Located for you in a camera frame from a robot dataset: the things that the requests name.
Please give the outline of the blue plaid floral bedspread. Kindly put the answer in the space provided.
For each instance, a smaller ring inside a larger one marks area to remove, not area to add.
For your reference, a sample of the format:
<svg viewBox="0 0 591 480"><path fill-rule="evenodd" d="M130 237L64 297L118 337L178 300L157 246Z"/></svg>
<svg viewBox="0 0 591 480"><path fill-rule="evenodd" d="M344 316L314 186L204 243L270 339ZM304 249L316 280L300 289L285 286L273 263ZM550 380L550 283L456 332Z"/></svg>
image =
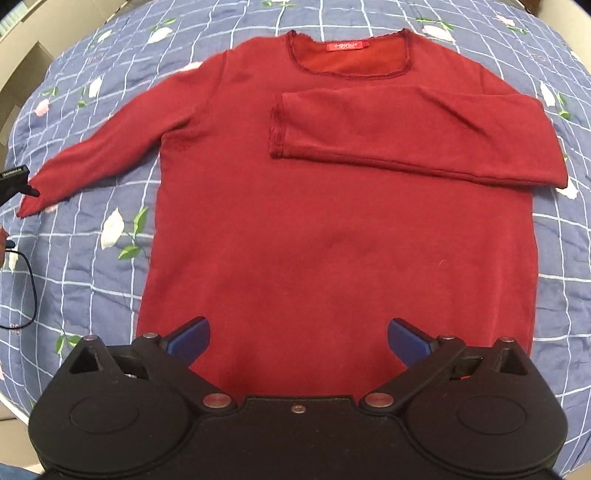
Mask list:
<svg viewBox="0 0 591 480"><path fill-rule="evenodd" d="M539 251L533 360L565 410L556 467L590 465L590 75L548 25L501 1L153 1L62 53L26 100L8 166L38 170L166 76L256 36L322 40L403 28L481 63L540 99L568 168L534 202ZM132 172L27 219L1 210L17 253L1 271L1 400L27 418L79 338L129 340L148 269L160 173Z"/></svg>

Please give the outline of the red long-sleeve sweater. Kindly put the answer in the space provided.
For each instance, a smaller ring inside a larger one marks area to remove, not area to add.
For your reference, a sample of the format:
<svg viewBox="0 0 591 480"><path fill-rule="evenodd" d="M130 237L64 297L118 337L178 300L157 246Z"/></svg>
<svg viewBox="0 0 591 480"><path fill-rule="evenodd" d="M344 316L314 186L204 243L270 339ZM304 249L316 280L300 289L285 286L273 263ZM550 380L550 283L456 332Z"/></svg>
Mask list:
<svg viewBox="0 0 591 480"><path fill-rule="evenodd" d="M541 102L409 30L257 37L127 102L32 178L37 214L160 151L139 333L197 316L235 396L360 396L389 321L529 348L532 189L568 173Z"/></svg>

